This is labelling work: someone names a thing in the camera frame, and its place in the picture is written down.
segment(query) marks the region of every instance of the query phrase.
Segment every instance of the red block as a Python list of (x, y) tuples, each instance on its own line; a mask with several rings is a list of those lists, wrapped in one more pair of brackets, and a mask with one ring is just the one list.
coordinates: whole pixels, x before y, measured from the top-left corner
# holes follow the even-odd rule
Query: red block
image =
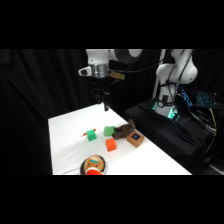
[(116, 142), (114, 141), (113, 138), (106, 140), (106, 146), (107, 146), (107, 151), (108, 152), (113, 151), (117, 148), (116, 147)]

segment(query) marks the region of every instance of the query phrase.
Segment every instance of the white table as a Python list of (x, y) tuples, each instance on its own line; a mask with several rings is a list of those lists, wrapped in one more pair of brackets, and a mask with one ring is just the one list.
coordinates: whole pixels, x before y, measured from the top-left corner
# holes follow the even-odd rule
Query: white table
[[(126, 139), (116, 140), (117, 150), (108, 152), (105, 126), (119, 127), (127, 122), (103, 104), (49, 119), (51, 157), (54, 175), (79, 168), (91, 155), (101, 155), (107, 162), (106, 175), (191, 175), (147, 138), (135, 148)], [(97, 139), (80, 137), (97, 129)]]

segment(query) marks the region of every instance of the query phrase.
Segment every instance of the black curtain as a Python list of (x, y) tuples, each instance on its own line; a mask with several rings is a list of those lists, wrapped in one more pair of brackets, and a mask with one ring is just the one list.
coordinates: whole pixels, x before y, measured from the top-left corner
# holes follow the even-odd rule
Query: black curtain
[[(129, 70), (157, 63), (160, 51), (145, 49)], [(193, 60), (199, 89), (224, 94), (223, 49), (197, 49)], [(78, 75), (85, 66), (84, 49), (0, 49), (0, 174), (52, 174), (48, 119), (95, 103), (92, 79)], [(127, 74), (112, 85), (112, 109), (123, 115), (150, 99), (156, 69)]]

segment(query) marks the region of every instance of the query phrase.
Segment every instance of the green cube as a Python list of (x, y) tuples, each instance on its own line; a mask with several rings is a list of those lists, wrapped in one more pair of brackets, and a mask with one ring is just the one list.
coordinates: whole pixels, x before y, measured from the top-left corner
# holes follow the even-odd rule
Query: green cube
[(114, 134), (114, 127), (105, 127), (104, 128), (105, 136), (112, 136), (113, 134)]
[(90, 142), (96, 139), (96, 134), (95, 134), (94, 130), (87, 131), (86, 135)]

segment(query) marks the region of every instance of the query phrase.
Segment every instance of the cable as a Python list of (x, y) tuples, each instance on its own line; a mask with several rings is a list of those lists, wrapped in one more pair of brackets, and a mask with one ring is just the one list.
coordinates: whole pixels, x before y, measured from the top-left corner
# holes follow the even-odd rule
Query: cable
[(143, 69), (143, 70), (137, 70), (137, 71), (118, 71), (118, 70), (113, 70), (115, 72), (121, 72), (121, 73), (139, 73), (139, 72), (145, 72), (145, 71), (148, 71), (154, 67), (156, 67), (157, 65), (159, 65), (159, 63), (161, 63), (162, 61), (164, 61), (165, 58), (167, 58), (168, 56), (170, 56), (170, 54), (173, 52), (173, 49), (170, 51), (170, 53), (168, 55), (166, 55), (161, 61), (159, 61), (158, 63), (156, 63), (155, 65), (149, 67), (149, 68), (146, 68), (146, 69)]
[[(169, 74), (169, 77), (168, 77), (168, 84), (169, 84), (169, 82), (170, 82), (170, 76), (171, 76), (171, 74), (173, 73), (173, 70), (174, 70), (174, 68), (176, 67), (176, 64), (178, 63), (178, 61), (176, 61), (176, 63), (174, 64), (174, 66), (173, 66), (173, 68), (172, 68), (172, 70), (171, 70), (171, 72), (170, 72), (170, 74)], [(174, 107), (176, 108), (176, 106), (175, 106), (175, 93), (174, 93), (174, 99), (173, 99), (173, 96), (172, 96), (172, 93), (171, 93), (171, 90), (170, 90), (170, 85), (168, 85), (168, 87), (169, 87), (169, 92), (170, 92), (170, 95), (171, 95), (172, 102), (173, 102), (173, 104), (174, 104)]]
[(210, 131), (212, 131), (213, 134), (215, 135), (215, 133), (216, 133), (216, 129), (213, 129), (213, 128), (211, 128), (209, 125), (207, 125), (206, 123), (204, 123), (200, 118), (197, 117), (197, 115), (195, 115), (195, 114), (190, 110), (189, 107), (187, 107), (187, 109), (189, 110), (189, 112), (191, 113), (191, 115), (192, 115), (195, 119), (197, 119), (197, 120), (198, 120), (198, 121), (199, 121), (205, 128), (210, 129)]
[(181, 72), (181, 74), (180, 74), (180, 76), (179, 76), (179, 78), (178, 78), (178, 80), (177, 80), (176, 90), (175, 90), (175, 93), (174, 93), (174, 100), (175, 100), (175, 97), (176, 97), (176, 94), (177, 94), (177, 91), (178, 91), (178, 88), (179, 88), (179, 83), (180, 83), (181, 78), (182, 78), (182, 76), (183, 76), (183, 74), (184, 74), (184, 71), (185, 71), (185, 69), (186, 69), (186, 67), (187, 67), (187, 65), (188, 65), (188, 63), (189, 63), (189, 61), (190, 61), (190, 59), (191, 59), (191, 57), (192, 57), (193, 51), (191, 52), (190, 57), (188, 58), (187, 63), (186, 63), (186, 65), (184, 66), (184, 69), (183, 69), (183, 71)]
[(213, 118), (213, 121), (214, 121), (215, 130), (216, 130), (215, 131), (215, 137), (216, 137), (216, 135), (217, 135), (217, 124), (216, 124), (215, 116), (214, 116), (213, 110), (211, 108), (209, 110), (210, 110), (210, 112), (212, 114), (212, 118)]

